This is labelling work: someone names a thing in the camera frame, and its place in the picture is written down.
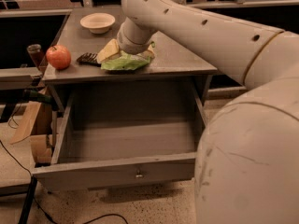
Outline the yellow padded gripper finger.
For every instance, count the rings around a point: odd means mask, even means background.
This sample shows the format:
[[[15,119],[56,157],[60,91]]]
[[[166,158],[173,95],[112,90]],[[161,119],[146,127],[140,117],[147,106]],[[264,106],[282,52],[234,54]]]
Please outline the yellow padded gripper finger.
[[[148,48],[143,52],[143,55],[146,57],[146,58],[151,58],[153,59],[155,57],[155,53],[154,53],[154,50],[153,50],[153,46],[152,45],[149,45]]]
[[[119,58],[121,55],[120,47],[116,39],[111,39],[97,54],[96,61],[104,63],[109,60]]]

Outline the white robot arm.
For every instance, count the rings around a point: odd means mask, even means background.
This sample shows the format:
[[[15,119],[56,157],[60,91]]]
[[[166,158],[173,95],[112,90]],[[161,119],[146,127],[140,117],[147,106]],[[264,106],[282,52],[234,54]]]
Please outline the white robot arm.
[[[120,48],[162,32],[247,88],[206,126],[198,147],[197,224],[299,224],[299,36],[186,7],[121,0]]]

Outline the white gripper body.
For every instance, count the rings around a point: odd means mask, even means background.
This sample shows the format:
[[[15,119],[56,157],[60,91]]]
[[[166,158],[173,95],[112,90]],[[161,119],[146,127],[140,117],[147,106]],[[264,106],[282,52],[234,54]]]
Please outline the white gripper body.
[[[121,50],[129,54],[145,51],[151,42],[155,30],[135,24],[126,18],[117,34],[117,42]]]

